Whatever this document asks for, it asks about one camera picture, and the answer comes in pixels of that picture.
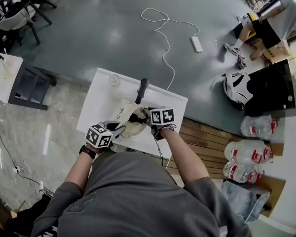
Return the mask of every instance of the desk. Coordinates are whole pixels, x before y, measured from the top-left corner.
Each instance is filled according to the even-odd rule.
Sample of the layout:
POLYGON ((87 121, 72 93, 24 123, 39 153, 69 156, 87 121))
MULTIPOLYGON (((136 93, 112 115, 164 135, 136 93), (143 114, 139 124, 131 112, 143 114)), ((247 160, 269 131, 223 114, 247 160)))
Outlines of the desk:
POLYGON ((26 64, 20 57, 0 55, 4 58, 0 60, 0 100, 5 104, 47 110, 42 103, 49 85, 56 85, 55 78, 26 64))
MULTIPOLYGON (((139 85, 139 80, 98 68, 85 98, 77 130, 86 133, 90 125, 109 120, 113 111, 119 107, 122 98, 135 101, 139 85), (118 75, 120 77, 121 84, 118 88, 109 85, 110 75, 118 75)), ((174 108, 176 131, 179 132, 187 98, 149 85, 142 99, 142 104, 174 108)), ((146 127, 143 132, 131 138, 125 139, 120 136, 114 140, 114 143, 159 156, 150 127, 146 127)), ((165 140, 161 140, 158 141, 158 144, 163 157, 170 158, 171 151, 168 143, 165 140)))

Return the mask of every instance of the hand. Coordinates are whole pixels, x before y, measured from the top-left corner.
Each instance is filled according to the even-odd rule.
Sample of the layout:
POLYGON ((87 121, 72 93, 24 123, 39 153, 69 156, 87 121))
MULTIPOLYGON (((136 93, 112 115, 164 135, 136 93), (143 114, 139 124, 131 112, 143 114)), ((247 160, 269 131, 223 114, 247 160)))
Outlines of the hand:
POLYGON ((264 19, 265 19, 265 18, 264 18, 263 16, 261 16, 261 17, 258 19, 259 23, 262 24, 262 21, 263 21, 264 19))

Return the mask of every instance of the plastic water bottle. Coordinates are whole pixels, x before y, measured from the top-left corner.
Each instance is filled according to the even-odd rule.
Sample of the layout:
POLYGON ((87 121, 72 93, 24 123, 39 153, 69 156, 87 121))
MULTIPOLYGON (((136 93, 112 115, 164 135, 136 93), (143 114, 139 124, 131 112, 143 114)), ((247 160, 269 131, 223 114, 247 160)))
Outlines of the plastic water bottle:
POLYGON ((255 183, 257 180, 257 170, 253 165, 236 165, 227 162, 223 168, 223 174, 238 183, 255 183))
POLYGON ((245 116, 240 128, 242 134, 246 137, 258 137, 267 140, 272 133, 272 117, 271 115, 254 118, 245 116))
POLYGON ((273 162, 272 149, 261 140, 230 142, 225 148, 224 155, 235 164, 256 165, 267 161, 273 162))

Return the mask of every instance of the power strip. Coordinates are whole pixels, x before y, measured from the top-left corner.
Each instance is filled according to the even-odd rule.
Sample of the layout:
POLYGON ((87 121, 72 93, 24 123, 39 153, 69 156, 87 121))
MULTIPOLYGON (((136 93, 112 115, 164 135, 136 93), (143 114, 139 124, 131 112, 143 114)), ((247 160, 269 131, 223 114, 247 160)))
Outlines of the power strip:
POLYGON ((13 173, 14 174, 17 174, 17 173, 20 173, 21 172, 21 168, 19 166, 16 166, 13 168, 13 173))
POLYGON ((192 39, 192 42, 194 44, 195 51, 198 52, 198 53, 203 52, 203 48, 201 46, 201 43, 199 42, 198 37, 197 36, 193 36, 193 37, 191 37, 191 39, 192 39))

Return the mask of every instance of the wristwatch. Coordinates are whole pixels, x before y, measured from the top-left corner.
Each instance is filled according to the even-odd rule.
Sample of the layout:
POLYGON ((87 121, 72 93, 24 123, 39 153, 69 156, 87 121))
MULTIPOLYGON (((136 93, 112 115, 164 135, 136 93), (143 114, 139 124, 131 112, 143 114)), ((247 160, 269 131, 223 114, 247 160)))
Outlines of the wristwatch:
POLYGON ((81 152, 84 152, 84 153, 90 155, 90 157, 91 157, 93 160, 94 160, 95 155, 96 155, 96 153, 95 153, 93 150, 87 148, 85 145, 83 145, 83 146, 81 147, 81 149, 80 149, 80 151, 79 151, 79 155, 81 154, 81 152))

